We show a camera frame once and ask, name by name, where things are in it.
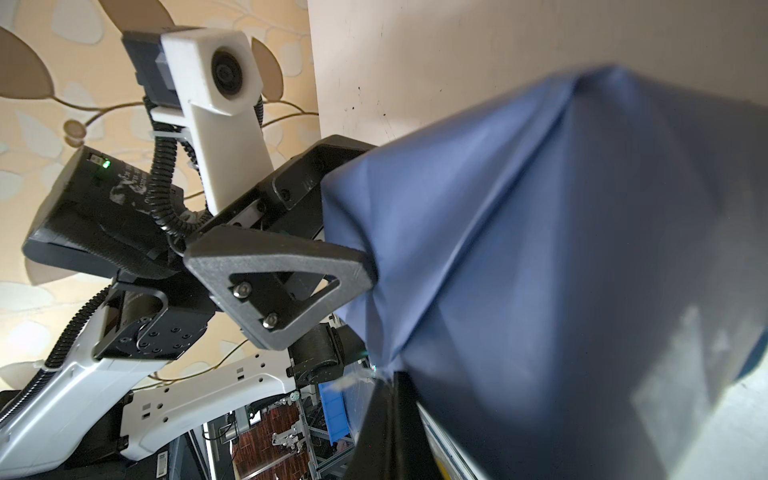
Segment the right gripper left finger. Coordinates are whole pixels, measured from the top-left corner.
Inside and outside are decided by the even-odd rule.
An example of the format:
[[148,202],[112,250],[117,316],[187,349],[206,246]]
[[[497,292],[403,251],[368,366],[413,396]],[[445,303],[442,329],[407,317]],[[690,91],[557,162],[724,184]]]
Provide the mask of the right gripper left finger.
[[378,380],[344,480],[385,480],[392,473],[391,387]]

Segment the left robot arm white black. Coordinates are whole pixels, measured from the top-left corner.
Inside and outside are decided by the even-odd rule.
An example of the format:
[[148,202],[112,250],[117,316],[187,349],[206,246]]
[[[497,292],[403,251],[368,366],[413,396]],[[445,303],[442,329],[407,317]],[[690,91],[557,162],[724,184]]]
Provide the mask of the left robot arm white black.
[[161,477],[177,437],[361,359],[360,338],[328,318],[372,288],[375,269],[321,240],[320,183],[368,150],[322,139],[171,240],[149,215],[145,171],[77,149],[23,251],[110,284],[29,383],[2,393],[2,477]]

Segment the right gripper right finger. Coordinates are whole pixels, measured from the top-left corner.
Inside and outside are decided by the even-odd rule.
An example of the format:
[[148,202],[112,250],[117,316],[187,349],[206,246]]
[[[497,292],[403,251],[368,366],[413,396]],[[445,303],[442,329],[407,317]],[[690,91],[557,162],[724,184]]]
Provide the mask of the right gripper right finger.
[[417,405],[417,393],[408,374],[393,377],[392,478],[442,479],[429,445]]

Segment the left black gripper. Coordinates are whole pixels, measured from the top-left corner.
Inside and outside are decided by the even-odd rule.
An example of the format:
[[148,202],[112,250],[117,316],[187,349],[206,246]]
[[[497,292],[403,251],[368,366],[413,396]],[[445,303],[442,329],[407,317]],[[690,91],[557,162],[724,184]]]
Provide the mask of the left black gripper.
[[111,285],[75,314],[30,385],[53,380],[100,307],[107,327],[97,359],[175,360],[222,311],[255,346],[287,350],[299,386],[340,377],[366,348],[351,328],[322,319],[369,291],[377,274],[364,252],[317,240],[320,183],[369,145],[322,139],[217,215],[184,206],[167,179],[173,147],[163,139],[148,172],[83,147],[57,178],[24,256]]

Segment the light blue wrapping paper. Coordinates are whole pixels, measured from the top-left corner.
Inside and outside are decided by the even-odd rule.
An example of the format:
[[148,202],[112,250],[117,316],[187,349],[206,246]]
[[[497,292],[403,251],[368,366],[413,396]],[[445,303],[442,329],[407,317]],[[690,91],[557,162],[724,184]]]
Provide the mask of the light blue wrapping paper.
[[496,479],[666,479],[767,327],[767,110],[608,66],[336,169],[340,310]]

